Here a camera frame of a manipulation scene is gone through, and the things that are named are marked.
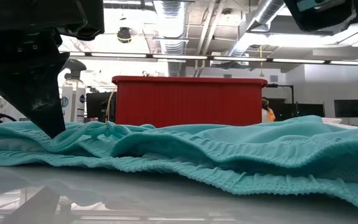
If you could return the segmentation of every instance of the white bottle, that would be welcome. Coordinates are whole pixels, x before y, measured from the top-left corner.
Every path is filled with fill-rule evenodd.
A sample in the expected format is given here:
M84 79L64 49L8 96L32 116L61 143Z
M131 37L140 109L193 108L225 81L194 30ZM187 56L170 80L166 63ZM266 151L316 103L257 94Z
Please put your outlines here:
M81 71L71 71L62 88L62 109L65 122L84 123L85 85L80 80Z

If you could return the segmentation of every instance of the computer screen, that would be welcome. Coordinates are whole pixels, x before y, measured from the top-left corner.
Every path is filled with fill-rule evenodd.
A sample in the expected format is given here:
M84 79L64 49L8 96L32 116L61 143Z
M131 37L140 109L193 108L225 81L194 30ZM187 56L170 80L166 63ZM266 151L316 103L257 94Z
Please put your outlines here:
M324 105L322 104L298 103L297 113L297 116L316 115L322 118L325 117Z
M334 100L335 117L358 118L358 100Z
M110 106L110 121L115 120L115 102L116 102L116 92L113 93L111 98ZM110 93L87 93L86 94L86 116L88 118L98 118L98 121L104 122L104 117L106 115L106 109L108 105Z

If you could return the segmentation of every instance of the ceiling light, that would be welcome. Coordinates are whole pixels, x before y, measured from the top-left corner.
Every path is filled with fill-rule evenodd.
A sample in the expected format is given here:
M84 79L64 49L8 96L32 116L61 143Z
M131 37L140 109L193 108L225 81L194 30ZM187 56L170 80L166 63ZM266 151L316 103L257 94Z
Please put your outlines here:
M251 57L214 57L214 60L226 60L226 61L239 61L239 62L266 62L266 58L251 58Z
M319 35L304 34L272 34L267 38L266 45L279 47L324 47L331 44L329 39Z
M103 3L126 5L141 5L142 1L104 0ZM153 6L153 2L144 2L145 6Z
M324 63L324 60L274 58L273 62L283 63Z
M205 218L163 218L163 217L152 217L148 218L149 221L205 221Z
M82 220L140 220L139 217L114 217L114 216L101 216L101 215L88 215L88 216L82 216Z
M189 42L189 39L170 38L170 37L153 37L153 40L158 41L177 41L177 42Z
M92 53L94 57L117 57L117 58L146 58L146 54L111 54L111 53Z
M358 65L357 61L331 61L331 65Z
M186 60L178 59L159 59L158 62L177 62L177 63L186 63Z
M206 60L208 57L200 55L153 55L153 58Z
M70 52L70 56L85 56L84 52Z

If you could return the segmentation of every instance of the ceiling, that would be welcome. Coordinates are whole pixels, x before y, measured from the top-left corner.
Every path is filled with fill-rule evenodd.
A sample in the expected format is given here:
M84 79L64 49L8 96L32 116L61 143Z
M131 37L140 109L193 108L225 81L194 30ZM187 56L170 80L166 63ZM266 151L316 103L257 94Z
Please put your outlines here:
M201 31L203 29L203 15L207 11L209 0L197 0L188 4L188 21L186 22L186 54L195 54ZM219 17L218 26L214 32L214 39L207 54L229 50L236 42L237 27L246 13L256 9L258 0L226 0L224 12ZM294 26L295 22L284 9L280 13L288 22L275 27L275 32L287 32L284 28ZM63 37L61 51L82 52L125 52L125 53L161 53L158 37L158 18L155 12L134 9L105 9L105 34L97 36L92 42L83 42L71 37ZM130 27L132 41L122 44L116 34L120 27ZM336 60L354 60L358 58L358 48L340 47L329 49L279 47L262 45L260 48L248 48L247 54L253 57L286 57L286 58L329 58ZM250 67L258 67L259 63L250 63ZM282 68L288 65L282 63L266 63L265 68Z

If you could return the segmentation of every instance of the wall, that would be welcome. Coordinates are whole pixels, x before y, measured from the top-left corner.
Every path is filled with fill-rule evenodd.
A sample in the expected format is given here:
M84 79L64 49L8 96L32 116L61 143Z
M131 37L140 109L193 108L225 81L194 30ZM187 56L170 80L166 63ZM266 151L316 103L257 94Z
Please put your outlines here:
M324 103L326 117L335 117L334 100L358 100L358 66L303 65L287 73L287 83L295 101ZM358 125L358 118L343 123Z
M233 78L263 78L270 82L271 75L278 76L276 84L285 85L285 74L281 73L280 69L263 69L264 77L260 76L260 69L250 71L248 69L229 69L223 70L221 68L204 68L200 77L223 78L224 74L231 74ZM194 67L186 67L186 76L192 77L194 75ZM287 99L291 98L291 89L287 88L263 88L262 95L267 98Z
M305 66L300 65L294 68L293 70L289 71L286 75L286 82L287 85L293 85L295 102L303 101L305 97L303 91L305 87Z

